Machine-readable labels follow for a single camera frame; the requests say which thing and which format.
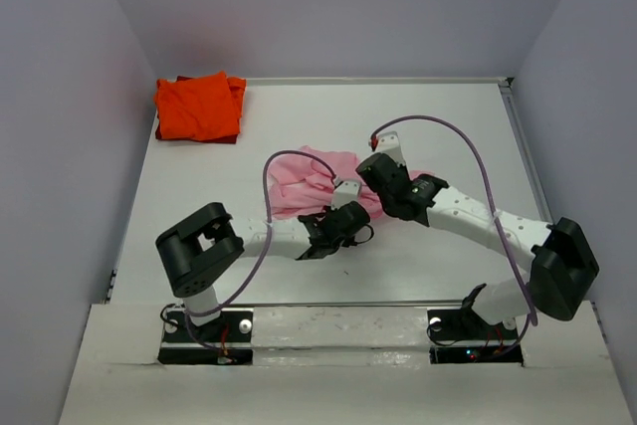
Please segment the pink t shirt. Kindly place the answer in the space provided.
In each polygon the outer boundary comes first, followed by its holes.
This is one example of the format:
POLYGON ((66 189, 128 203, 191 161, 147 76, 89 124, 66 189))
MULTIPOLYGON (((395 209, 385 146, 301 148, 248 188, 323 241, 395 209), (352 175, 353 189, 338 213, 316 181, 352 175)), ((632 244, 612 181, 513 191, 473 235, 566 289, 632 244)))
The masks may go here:
MULTIPOLYGON (((342 180, 357 179, 360 159, 348 151, 320 151, 302 146, 300 151, 323 160, 342 180)), ((330 203, 334 186, 329 170, 319 161, 303 155, 285 154, 268 168, 272 216, 289 219, 319 213, 330 203)))

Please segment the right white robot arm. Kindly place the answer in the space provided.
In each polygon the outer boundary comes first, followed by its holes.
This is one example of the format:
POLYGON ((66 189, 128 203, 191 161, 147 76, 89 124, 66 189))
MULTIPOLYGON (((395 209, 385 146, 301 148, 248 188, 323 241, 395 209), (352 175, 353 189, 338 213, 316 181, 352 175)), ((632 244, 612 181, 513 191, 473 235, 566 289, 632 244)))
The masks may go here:
POLYGON ((599 274, 582 227, 569 218, 546 223, 493 208, 436 176, 410 177, 385 153, 372 154, 356 172, 387 216, 463 237, 512 266, 511 279, 479 284, 463 299, 458 325, 467 336, 522 316, 570 321, 599 274))

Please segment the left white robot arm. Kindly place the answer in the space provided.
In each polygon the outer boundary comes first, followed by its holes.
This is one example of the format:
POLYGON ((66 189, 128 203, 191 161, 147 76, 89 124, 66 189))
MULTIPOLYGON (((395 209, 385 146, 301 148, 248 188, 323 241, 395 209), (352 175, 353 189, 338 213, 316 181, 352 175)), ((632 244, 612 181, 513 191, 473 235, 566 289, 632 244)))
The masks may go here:
POLYGON ((271 223, 234 219, 223 204, 213 202, 161 233, 155 248, 173 295, 185 306, 186 328, 208 340, 219 331, 222 309, 242 294, 266 258, 322 260, 356 246, 356 235, 370 228, 369 214, 356 201, 271 223), (256 264, 238 291, 221 303, 214 284, 241 258, 254 258, 256 264))

